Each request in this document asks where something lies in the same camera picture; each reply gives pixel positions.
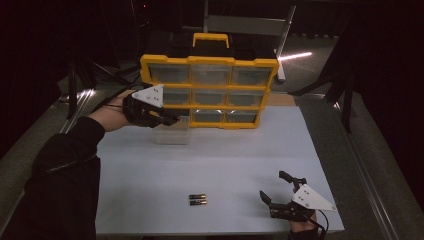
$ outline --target floor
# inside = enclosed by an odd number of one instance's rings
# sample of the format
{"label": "floor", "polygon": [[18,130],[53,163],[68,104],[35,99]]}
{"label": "floor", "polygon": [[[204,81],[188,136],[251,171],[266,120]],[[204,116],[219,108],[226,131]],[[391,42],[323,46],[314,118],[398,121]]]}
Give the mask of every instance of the floor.
{"label": "floor", "polygon": [[[315,81],[337,39],[290,36],[283,56],[311,52],[308,57],[284,61],[286,81],[275,81],[273,91],[289,92]],[[412,196],[390,149],[373,122],[361,96],[355,94],[352,104],[351,129],[348,134],[340,123],[339,104],[328,103],[323,94],[328,85],[310,94],[295,97],[300,107],[317,154],[346,230],[328,234],[326,239],[423,239],[424,217]],[[56,104],[22,137],[0,161],[0,227],[29,176],[32,155],[41,144],[37,139],[58,132],[63,126],[66,105]],[[141,236],[99,236],[99,240],[132,240]],[[143,239],[286,239],[285,234],[269,236],[149,236]]]}

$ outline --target white tabletop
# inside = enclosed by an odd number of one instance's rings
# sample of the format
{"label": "white tabletop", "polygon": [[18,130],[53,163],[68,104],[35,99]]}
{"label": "white tabletop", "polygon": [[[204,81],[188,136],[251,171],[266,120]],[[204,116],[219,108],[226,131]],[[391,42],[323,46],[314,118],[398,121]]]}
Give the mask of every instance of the white tabletop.
{"label": "white tabletop", "polygon": [[[190,129],[188,145],[157,145],[152,129],[107,133],[102,159],[98,234],[270,234],[289,230],[272,219],[259,190],[288,203],[293,185],[280,170],[306,178],[334,204],[298,107],[267,107],[257,129]],[[190,194],[207,205],[190,206]],[[337,212],[325,212],[330,231],[344,230]],[[325,226],[318,214],[318,222]]]}

